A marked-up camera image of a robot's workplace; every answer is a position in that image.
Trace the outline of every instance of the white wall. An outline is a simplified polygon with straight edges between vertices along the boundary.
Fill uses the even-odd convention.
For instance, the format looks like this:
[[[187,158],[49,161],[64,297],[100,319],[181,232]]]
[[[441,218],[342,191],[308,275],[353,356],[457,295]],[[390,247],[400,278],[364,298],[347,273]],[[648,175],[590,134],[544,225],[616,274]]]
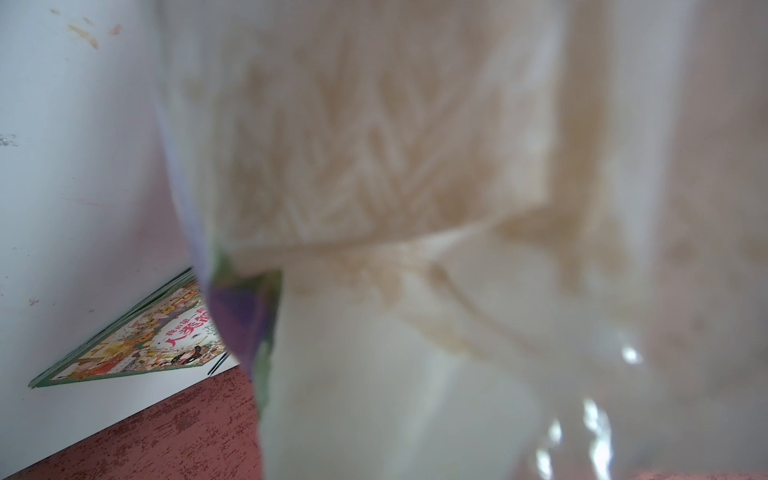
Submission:
[[[131,0],[0,0],[0,478],[208,370],[27,388],[189,263],[141,40]]]

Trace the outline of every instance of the purple fabric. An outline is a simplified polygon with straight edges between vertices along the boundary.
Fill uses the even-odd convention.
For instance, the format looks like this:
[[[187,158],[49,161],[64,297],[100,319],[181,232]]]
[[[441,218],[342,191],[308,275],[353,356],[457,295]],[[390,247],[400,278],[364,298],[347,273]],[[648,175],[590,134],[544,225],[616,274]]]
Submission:
[[[166,166],[176,211],[187,239],[192,265],[216,328],[227,348],[240,365],[251,374],[253,359],[263,338],[269,312],[259,293],[248,289],[216,288],[210,284],[211,262],[204,229],[194,209],[184,172],[176,158],[173,139],[169,135],[163,112],[158,108],[165,148]]]

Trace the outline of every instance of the floor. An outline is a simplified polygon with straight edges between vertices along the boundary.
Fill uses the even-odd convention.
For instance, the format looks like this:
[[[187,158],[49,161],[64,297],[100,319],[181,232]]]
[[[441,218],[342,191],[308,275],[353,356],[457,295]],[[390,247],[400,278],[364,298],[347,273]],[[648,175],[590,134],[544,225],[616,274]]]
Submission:
[[[256,423],[250,382],[233,368],[7,480],[259,480]]]

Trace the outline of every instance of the plastic bag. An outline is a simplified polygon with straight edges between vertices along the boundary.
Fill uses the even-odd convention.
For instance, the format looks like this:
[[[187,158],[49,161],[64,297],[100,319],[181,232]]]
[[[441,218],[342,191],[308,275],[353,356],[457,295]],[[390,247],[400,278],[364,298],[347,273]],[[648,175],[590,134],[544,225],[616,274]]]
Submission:
[[[768,466],[764,3],[145,7],[267,478]]]

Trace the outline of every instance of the book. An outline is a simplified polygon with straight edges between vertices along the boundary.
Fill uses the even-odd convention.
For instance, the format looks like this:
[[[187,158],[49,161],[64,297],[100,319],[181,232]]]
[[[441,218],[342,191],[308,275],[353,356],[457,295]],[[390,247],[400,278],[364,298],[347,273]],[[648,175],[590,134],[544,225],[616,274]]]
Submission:
[[[29,386],[201,366],[224,351],[190,268],[37,376]]]

